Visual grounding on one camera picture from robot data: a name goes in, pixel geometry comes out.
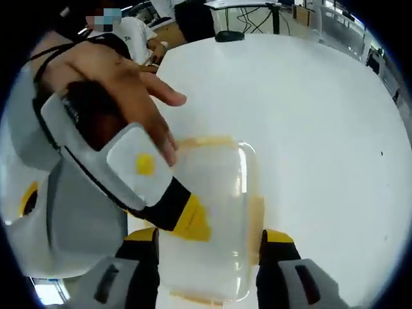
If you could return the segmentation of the person's left hand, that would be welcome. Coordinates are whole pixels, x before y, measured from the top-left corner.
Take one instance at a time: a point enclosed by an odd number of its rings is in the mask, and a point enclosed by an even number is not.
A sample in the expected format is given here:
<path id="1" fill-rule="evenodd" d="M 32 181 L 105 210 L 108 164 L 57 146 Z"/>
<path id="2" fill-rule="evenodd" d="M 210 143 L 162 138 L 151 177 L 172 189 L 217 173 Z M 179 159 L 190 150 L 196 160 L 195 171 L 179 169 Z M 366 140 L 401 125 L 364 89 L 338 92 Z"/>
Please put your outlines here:
<path id="1" fill-rule="evenodd" d="M 152 98 L 182 106 L 187 97 L 155 74 L 100 44 L 81 43 L 46 67 L 42 84 L 74 103 L 86 143 L 101 150 L 130 123 L 140 124 L 165 161 L 173 166 L 178 146 Z"/>

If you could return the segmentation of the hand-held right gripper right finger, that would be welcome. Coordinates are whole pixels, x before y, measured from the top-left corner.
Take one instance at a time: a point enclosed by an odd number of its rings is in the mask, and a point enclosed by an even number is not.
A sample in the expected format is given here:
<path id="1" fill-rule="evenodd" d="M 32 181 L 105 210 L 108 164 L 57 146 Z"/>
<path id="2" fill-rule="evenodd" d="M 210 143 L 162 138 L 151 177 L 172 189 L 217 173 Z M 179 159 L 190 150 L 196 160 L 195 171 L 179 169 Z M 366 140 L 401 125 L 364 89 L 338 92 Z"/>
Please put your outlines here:
<path id="1" fill-rule="evenodd" d="M 348 308 L 339 285 L 314 261 L 303 259 L 293 239 L 265 229 L 256 277 L 259 308 Z"/>

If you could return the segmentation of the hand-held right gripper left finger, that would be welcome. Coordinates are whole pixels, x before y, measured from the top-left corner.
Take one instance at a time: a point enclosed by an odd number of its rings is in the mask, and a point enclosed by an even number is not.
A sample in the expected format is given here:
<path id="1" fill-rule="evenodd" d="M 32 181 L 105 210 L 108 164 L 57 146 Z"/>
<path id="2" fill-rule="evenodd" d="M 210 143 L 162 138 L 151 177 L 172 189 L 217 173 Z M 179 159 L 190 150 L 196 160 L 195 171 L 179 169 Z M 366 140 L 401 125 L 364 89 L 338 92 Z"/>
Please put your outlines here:
<path id="1" fill-rule="evenodd" d="M 158 264 L 158 229 L 134 231 L 114 256 L 105 257 L 81 277 L 66 308 L 155 308 Z"/>

